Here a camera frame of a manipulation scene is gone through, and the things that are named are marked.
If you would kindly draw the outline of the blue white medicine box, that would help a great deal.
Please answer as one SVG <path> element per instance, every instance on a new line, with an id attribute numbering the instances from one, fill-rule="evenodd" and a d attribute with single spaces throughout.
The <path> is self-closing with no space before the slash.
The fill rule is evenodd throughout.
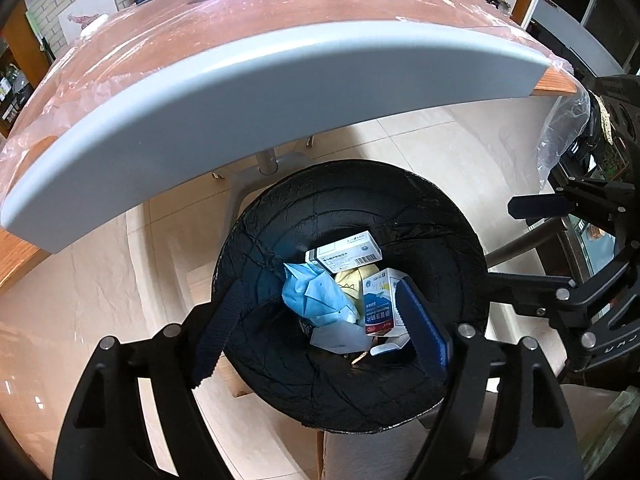
<path id="1" fill-rule="evenodd" d="M 362 281 L 364 330 L 369 336 L 400 337 L 408 330 L 396 308 L 397 284 L 405 273 L 387 268 Z"/>

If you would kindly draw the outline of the translucent plastic box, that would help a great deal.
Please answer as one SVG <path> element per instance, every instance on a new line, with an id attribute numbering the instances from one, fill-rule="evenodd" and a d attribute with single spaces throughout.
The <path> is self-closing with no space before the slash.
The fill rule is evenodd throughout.
<path id="1" fill-rule="evenodd" d="M 343 354 L 362 353 L 370 350 L 372 338 L 363 326 L 338 321 L 316 327 L 310 337 L 310 344 L 321 350 Z"/>

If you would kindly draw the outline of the yellow paper pouch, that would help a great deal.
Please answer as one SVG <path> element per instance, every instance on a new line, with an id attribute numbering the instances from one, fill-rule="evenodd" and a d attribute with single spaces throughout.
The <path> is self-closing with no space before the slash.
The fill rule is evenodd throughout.
<path id="1" fill-rule="evenodd" d="M 334 281 L 341 287 L 344 294 L 359 307 L 362 303 L 362 281 L 373 274 L 378 273 L 375 264 L 367 264 L 352 270 L 341 271 L 335 274 Z"/>

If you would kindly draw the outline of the blue paper pouch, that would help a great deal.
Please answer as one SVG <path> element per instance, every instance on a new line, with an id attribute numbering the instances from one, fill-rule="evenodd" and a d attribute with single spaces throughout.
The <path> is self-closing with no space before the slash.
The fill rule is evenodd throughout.
<path id="1" fill-rule="evenodd" d="M 282 300 L 313 326 L 356 324 L 359 313 L 327 270 L 312 263 L 285 263 Z"/>

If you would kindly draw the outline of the black trash bin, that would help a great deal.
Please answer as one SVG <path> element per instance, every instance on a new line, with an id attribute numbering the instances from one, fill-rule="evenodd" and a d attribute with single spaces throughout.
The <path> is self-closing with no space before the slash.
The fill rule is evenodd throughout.
<path id="1" fill-rule="evenodd" d="M 316 319 L 287 306 L 282 289 L 305 270 L 307 252 L 362 232 L 381 258 L 360 250 L 358 268 L 323 272 L 354 323 L 348 352 L 337 354 L 312 343 Z M 247 293 L 227 359 L 262 400 L 312 428 L 370 434 L 425 415 L 445 386 L 420 367 L 413 345 L 364 351 L 362 282 L 380 271 L 408 275 L 442 324 L 486 326 L 483 248 L 434 183 L 369 159 L 324 162 L 281 180 L 243 211 L 218 256 L 213 303 L 234 283 Z"/>

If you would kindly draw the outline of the white oval mouse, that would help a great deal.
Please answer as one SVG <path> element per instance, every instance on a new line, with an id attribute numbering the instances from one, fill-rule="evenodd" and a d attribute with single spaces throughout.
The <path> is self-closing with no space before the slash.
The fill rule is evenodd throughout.
<path id="1" fill-rule="evenodd" d="M 107 14 L 98 15 L 80 32 L 81 38 L 87 38 L 93 35 L 101 26 L 103 26 L 110 17 Z"/>

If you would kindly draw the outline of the clear plastic table cover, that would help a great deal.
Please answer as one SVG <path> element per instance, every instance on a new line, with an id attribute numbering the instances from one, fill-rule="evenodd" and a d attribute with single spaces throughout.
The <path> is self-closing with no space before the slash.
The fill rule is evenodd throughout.
<path id="1" fill-rule="evenodd" d="M 550 62 L 536 96 L 574 96 L 582 85 L 565 60 L 483 0 L 152 0 L 108 19 L 61 55 L 27 102 L 1 149 L 1 192 L 69 128 L 150 73 L 222 44 L 326 23 L 427 23 L 530 47 Z"/>

